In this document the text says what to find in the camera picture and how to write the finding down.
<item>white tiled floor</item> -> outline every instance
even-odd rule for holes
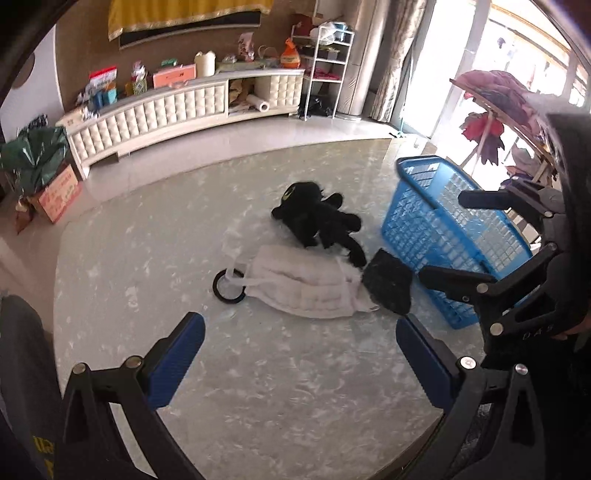
[[[223,304],[211,287],[230,253],[240,252],[242,265],[261,245],[298,245],[270,212],[299,180],[342,193],[343,210],[362,220],[355,239],[372,258],[387,247],[381,227],[401,150],[400,141],[380,139],[248,155],[142,187],[71,222],[55,282],[61,387],[77,362],[97,370],[145,355],[187,311],[200,312],[206,341],[159,415],[205,478],[375,474],[440,415],[396,344],[398,316],[379,309],[301,318],[255,298]],[[436,338],[480,358],[477,325],[453,330],[424,292],[414,288],[412,297],[413,313]],[[121,425],[124,414],[113,413]],[[136,466],[151,473],[127,428],[122,437]]]
[[[185,135],[91,168],[83,191],[62,220],[36,218],[20,235],[13,224],[14,203],[0,206],[0,290],[23,296],[53,330],[53,297],[60,238],[68,221],[101,203],[143,185],[230,158],[323,142],[392,138],[384,124],[312,117],[275,117],[216,127]],[[408,155],[420,154],[410,143]]]

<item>white wall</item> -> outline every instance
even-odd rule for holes
[[[334,20],[344,13],[345,2],[356,0],[318,0],[318,13],[327,20]]]
[[[56,28],[53,27],[35,50],[35,66],[25,84],[11,90],[0,107],[0,124],[6,141],[17,136],[36,116],[46,113],[50,125],[64,114],[56,68]]]

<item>stuffed animal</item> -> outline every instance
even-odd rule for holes
[[[361,218],[340,212],[343,196],[333,193],[324,198],[313,181],[294,183],[281,198],[281,205],[273,208],[275,220],[281,220],[304,247],[318,245],[316,234],[324,248],[338,244],[349,250],[349,261],[362,268],[367,263],[363,248],[351,236],[361,230]]]

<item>glass door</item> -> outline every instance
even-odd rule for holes
[[[437,0],[401,113],[406,129],[431,137],[472,29],[476,0]]]
[[[570,47],[560,33],[529,0],[492,0],[488,19],[476,52],[472,70],[506,71],[532,92],[561,96],[565,91],[571,58]],[[571,92],[573,103],[584,102],[578,89]],[[462,163],[476,146],[461,133],[459,126],[472,112],[483,112],[471,99],[460,98],[446,122],[437,126],[437,154]],[[501,136],[504,150],[499,150],[499,166],[476,163],[466,171],[486,190],[496,190],[509,174],[504,166],[514,165],[513,146],[526,148],[525,142],[508,127]]]

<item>white tufted cabinet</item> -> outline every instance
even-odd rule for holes
[[[113,154],[125,155],[169,138],[243,119],[295,113],[303,73],[287,69],[227,72],[124,99],[101,110],[96,119],[67,127],[75,166],[86,179],[93,163]],[[269,102],[269,111],[229,115],[229,82],[250,77],[256,77],[255,94]]]

